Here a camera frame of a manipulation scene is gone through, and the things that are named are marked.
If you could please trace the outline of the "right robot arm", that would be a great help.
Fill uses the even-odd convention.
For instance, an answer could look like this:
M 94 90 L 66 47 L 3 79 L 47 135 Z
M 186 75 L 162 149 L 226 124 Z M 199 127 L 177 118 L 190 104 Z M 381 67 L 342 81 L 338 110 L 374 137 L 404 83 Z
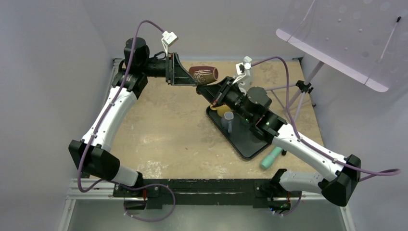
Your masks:
M 274 195 L 304 191 L 319 193 L 337 206 L 348 204 L 360 180 L 360 158 L 337 154 L 295 132 L 294 125 L 270 110 L 272 100 L 262 87 L 251 87 L 243 93 L 231 77 L 226 77 L 217 84 L 200 85 L 196 92 L 213 107 L 228 106 L 258 139 L 292 153 L 316 170 L 314 178 L 286 170 L 270 183 Z

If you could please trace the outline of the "brown mug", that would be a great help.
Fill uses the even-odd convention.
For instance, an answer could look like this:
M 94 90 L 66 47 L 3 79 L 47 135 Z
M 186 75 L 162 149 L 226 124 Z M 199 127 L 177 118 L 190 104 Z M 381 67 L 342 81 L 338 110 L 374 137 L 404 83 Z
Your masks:
M 197 81 L 197 85 L 206 85 L 218 80 L 218 69 L 212 66 L 192 66 L 189 74 Z

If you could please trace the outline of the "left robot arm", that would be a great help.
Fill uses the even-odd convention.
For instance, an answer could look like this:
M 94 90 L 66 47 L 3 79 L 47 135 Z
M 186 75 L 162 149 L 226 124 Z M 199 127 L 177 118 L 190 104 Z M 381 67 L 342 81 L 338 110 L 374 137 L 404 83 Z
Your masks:
M 94 124 L 78 141 L 72 140 L 68 150 L 78 169 L 102 180 L 125 186 L 132 197 L 143 192 L 140 173 L 120 163 L 110 151 L 115 135 L 125 115 L 140 97 L 148 77 L 163 77 L 173 86 L 197 86 L 195 80 L 181 65 L 177 53 L 150 56 L 143 38 L 130 38 L 124 47 L 126 69 L 120 69 L 112 82 L 108 99 Z

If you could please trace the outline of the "blue grey mug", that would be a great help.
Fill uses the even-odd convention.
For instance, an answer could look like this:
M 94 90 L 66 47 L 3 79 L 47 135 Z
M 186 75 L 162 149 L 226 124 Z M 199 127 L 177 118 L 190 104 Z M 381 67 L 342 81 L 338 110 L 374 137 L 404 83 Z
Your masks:
M 233 121 L 234 113 L 231 111 L 225 112 L 221 118 L 221 126 L 228 134 L 232 133 Z

